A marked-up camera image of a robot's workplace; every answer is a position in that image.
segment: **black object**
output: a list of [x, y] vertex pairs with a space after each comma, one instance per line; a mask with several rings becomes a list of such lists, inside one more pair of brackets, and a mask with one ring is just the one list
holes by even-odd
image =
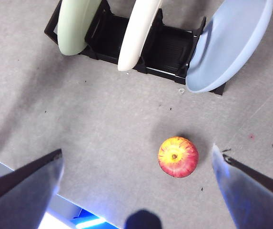
[[[44, 30], [55, 43], [58, 43], [54, 30], [60, 7], [61, 0]], [[165, 26], [162, 19], [162, 9], [159, 9], [134, 69], [185, 85], [189, 63], [206, 24], [206, 17], [198, 29], [190, 31]], [[80, 54], [117, 64], [128, 22], [128, 18], [112, 14], [107, 0], [102, 0], [85, 37], [88, 46]], [[211, 92], [222, 95], [224, 86]]]
[[162, 229], [162, 222], [152, 212], [139, 210], [127, 218], [124, 229]]
[[0, 177], [0, 229], [36, 229], [61, 177], [62, 152], [56, 150]]

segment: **plate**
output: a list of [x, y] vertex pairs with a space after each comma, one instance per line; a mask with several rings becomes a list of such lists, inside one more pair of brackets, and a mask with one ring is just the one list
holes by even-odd
[[231, 79], [259, 45], [273, 0], [225, 0], [200, 36], [186, 76], [194, 93], [211, 91]]
[[58, 46], [64, 55], [76, 55], [87, 46], [85, 35], [101, 0], [62, 0], [58, 19]]

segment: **apple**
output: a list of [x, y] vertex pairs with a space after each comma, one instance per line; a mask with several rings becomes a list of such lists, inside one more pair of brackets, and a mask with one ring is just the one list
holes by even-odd
[[183, 137], [171, 137], [164, 141], [158, 154], [162, 170], [170, 176], [182, 178], [197, 167], [199, 154], [194, 144]]

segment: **black dish rack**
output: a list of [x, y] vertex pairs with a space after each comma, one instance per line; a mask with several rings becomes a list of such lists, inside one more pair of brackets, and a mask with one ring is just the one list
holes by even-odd
[[[44, 30], [56, 44], [58, 39], [54, 30], [58, 23], [60, 7], [61, 0]], [[198, 29], [190, 31], [165, 26], [162, 20], [162, 9], [159, 9], [141, 57], [133, 69], [185, 85], [189, 63], [203, 32], [206, 17]], [[107, 0], [102, 0], [85, 37], [88, 46], [80, 55], [117, 64], [128, 22], [128, 18], [114, 15]], [[211, 92], [222, 95], [224, 87], [225, 84]]]

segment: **light blue plate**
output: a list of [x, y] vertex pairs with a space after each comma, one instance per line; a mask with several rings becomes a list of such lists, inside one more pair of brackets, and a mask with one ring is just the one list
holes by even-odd
[[199, 39], [188, 90], [208, 92], [231, 79], [259, 45], [272, 11], [273, 0], [225, 0]]

